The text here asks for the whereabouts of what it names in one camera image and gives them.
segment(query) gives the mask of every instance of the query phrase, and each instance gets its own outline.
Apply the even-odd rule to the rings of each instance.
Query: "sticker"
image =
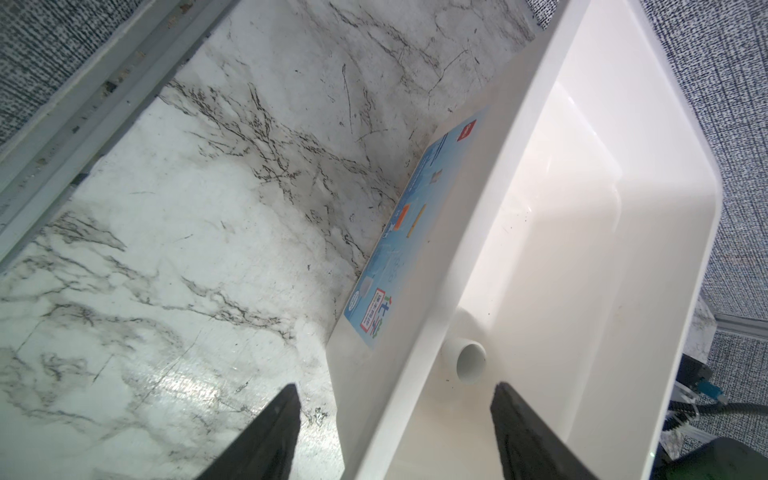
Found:
[[[346,304],[344,316],[371,348],[425,247],[484,115],[485,110],[472,115],[427,147]]]

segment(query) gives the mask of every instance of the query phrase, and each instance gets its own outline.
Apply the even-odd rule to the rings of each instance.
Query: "white plastic basin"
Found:
[[[399,243],[380,241],[327,347],[345,478],[502,478],[501,381],[598,478],[646,478],[722,190],[642,11],[561,0],[432,140],[457,138],[441,203],[393,215],[423,228],[412,257],[387,283]],[[436,361],[455,339],[485,351],[472,384]]]

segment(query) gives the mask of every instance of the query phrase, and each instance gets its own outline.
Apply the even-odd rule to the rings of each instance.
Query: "marble countertop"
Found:
[[[717,321],[715,320],[715,315],[712,314],[710,307],[699,298],[696,301],[694,316],[688,329],[688,337],[683,344],[683,353],[700,362],[707,363],[716,331]],[[679,458],[683,451],[684,439],[682,433],[673,430],[671,432],[662,432],[660,442],[674,460]]]
[[[193,478],[288,382],[343,470],[324,344],[436,125],[524,0],[241,2],[0,277],[0,471]]]

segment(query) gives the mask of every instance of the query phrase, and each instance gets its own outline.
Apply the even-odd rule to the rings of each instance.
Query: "scratch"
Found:
[[[381,131],[387,131],[387,130],[389,130],[389,129],[388,129],[388,128],[384,128],[384,129],[382,129],[382,130],[374,130],[374,131],[370,131],[370,132],[368,132],[367,134],[363,135],[362,137],[358,138],[358,139],[357,139],[357,141],[361,141],[363,138],[365,138],[365,137],[369,136],[370,134],[378,134],[378,133],[379,133],[379,132],[381,132]]]
[[[346,86],[346,64],[341,67],[341,76],[344,77],[344,90],[346,91],[346,105],[349,109],[349,133],[352,133],[352,102],[349,101],[349,87]]]
[[[147,398],[148,398],[150,395],[152,395],[152,393],[153,393],[155,390],[157,390],[157,387],[158,387],[158,386],[159,386],[159,385],[160,385],[160,384],[163,382],[163,380],[165,380],[165,377],[167,377],[167,376],[168,376],[168,374],[170,373],[170,371],[171,371],[171,370],[173,370],[173,369],[174,369],[174,367],[175,367],[176,365],[178,365],[178,363],[181,361],[181,359],[183,359],[183,357],[184,357],[185,355],[187,355],[187,352],[189,352],[189,351],[192,349],[192,347],[194,346],[194,344],[195,344],[195,343],[197,343],[197,339],[200,337],[200,334],[201,334],[202,332],[203,332],[203,329],[200,329],[200,332],[197,332],[197,336],[196,336],[196,337],[194,337],[194,341],[192,342],[192,345],[190,345],[190,346],[189,346],[189,348],[187,348],[186,350],[184,350],[184,353],[182,353],[181,355],[179,355],[179,358],[177,358],[177,359],[176,359],[176,361],[175,361],[175,362],[173,362],[173,364],[171,364],[171,365],[170,365],[170,366],[169,366],[169,367],[166,369],[165,373],[163,373],[163,376],[162,376],[162,377],[160,377],[160,379],[159,379],[159,380],[157,380],[157,381],[155,382],[155,384],[152,386],[152,390],[150,390],[149,392],[147,392],[147,395],[145,395],[145,396],[144,396],[144,397],[141,399],[141,401],[140,401],[140,402],[139,402],[139,404],[136,406],[136,408],[134,409],[134,411],[135,411],[136,409],[138,409],[140,406],[142,406],[142,405],[144,404],[144,402],[146,402],[146,401],[147,401]]]
[[[35,325],[35,328],[32,329],[32,331],[29,333],[29,335],[27,335],[27,338],[25,338],[24,341],[22,342],[22,344],[19,345],[18,348],[16,349],[16,353],[17,354],[18,354],[18,351],[21,350],[24,345],[26,345],[27,341],[29,341],[29,337],[32,336],[32,333],[35,333],[35,330],[37,330],[38,327],[40,326],[40,324],[43,323],[44,321],[45,321],[45,319],[42,319],[42,320],[40,320],[37,323],[37,325]]]
[[[427,92],[427,94],[431,94],[431,93],[432,93],[432,90],[435,90],[435,87],[437,87],[437,84],[438,84],[438,83],[440,83],[440,81],[442,80],[442,78],[445,76],[445,71],[446,71],[446,70],[448,70],[448,67],[450,67],[451,65],[453,65],[453,62],[454,62],[454,61],[457,61],[459,57],[461,57],[462,55],[464,55],[464,54],[465,54],[465,53],[467,53],[468,51],[469,51],[469,50],[467,50],[467,49],[464,49],[464,50],[463,50],[461,53],[459,53],[458,55],[456,55],[456,58],[454,58],[453,60],[451,60],[451,62],[450,62],[449,64],[447,64],[447,65],[445,66],[445,68],[443,68],[443,69],[442,69],[442,73],[440,74],[440,78],[438,78],[438,79],[437,79],[437,82],[436,82],[436,83],[435,83],[435,84],[432,86],[432,88],[430,88],[430,89],[429,89],[429,91]]]
[[[105,368],[107,368],[107,364],[109,363],[109,361],[110,361],[110,360],[112,360],[112,357],[113,357],[113,356],[114,356],[114,353],[113,353],[112,355],[110,355],[110,356],[109,356],[109,358],[107,359],[107,361],[106,361],[106,362],[104,362],[104,365],[101,367],[101,370],[99,370],[99,371],[98,371],[98,373],[97,373],[97,374],[96,374],[96,376],[94,377],[94,380],[93,380],[93,382],[91,382],[91,383],[94,383],[94,382],[96,382],[96,379],[98,378],[98,376],[99,376],[99,375],[101,375],[101,372],[103,372],[103,371],[104,371],[104,369],[105,369]]]

